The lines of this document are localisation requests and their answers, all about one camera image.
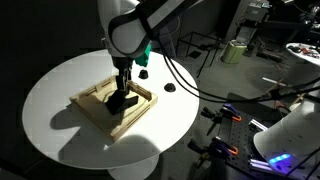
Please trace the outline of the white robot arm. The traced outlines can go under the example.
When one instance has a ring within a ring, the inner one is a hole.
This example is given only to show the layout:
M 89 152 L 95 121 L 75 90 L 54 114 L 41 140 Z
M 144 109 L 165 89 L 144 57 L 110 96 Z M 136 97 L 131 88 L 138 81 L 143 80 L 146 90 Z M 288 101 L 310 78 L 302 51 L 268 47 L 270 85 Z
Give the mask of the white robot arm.
M 104 42 L 118 69 L 117 90 L 126 94 L 132 61 L 141 56 L 159 31 L 199 0 L 97 0 Z

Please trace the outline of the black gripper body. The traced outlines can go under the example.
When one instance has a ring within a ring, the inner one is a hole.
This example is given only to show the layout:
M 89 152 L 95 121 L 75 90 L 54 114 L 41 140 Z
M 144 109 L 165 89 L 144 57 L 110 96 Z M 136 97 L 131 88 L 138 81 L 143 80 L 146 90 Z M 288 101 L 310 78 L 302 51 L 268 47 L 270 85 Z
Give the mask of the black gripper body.
M 112 57 L 112 61 L 113 66 L 118 69 L 119 75 L 130 80 L 133 59 L 128 57 Z

